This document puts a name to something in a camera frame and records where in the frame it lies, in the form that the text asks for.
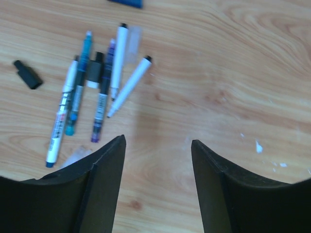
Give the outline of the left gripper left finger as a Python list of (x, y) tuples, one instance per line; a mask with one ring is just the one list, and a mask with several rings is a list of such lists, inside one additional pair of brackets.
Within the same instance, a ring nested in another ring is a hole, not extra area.
[(125, 159), (124, 135), (41, 179), (0, 179), (3, 233), (110, 233)]

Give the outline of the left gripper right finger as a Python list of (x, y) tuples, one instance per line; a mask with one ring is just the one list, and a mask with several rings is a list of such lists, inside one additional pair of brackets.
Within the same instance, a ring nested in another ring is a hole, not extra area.
[(289, 184), (263, 177), (199, 140), (191, 156), (204, 232), (310, 232), (310, 179)]

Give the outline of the white pen black end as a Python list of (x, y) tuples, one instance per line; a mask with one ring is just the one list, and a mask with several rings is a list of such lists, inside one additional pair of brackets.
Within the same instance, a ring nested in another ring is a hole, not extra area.
[(116, 99), (120, 88), (121, 73), (123, 69), (127, 37), (128, 37), (128, 26), (126, 23), (121, 23), (117, 30), (112, 76), (111, 76), (111, 98), (113, 101)]

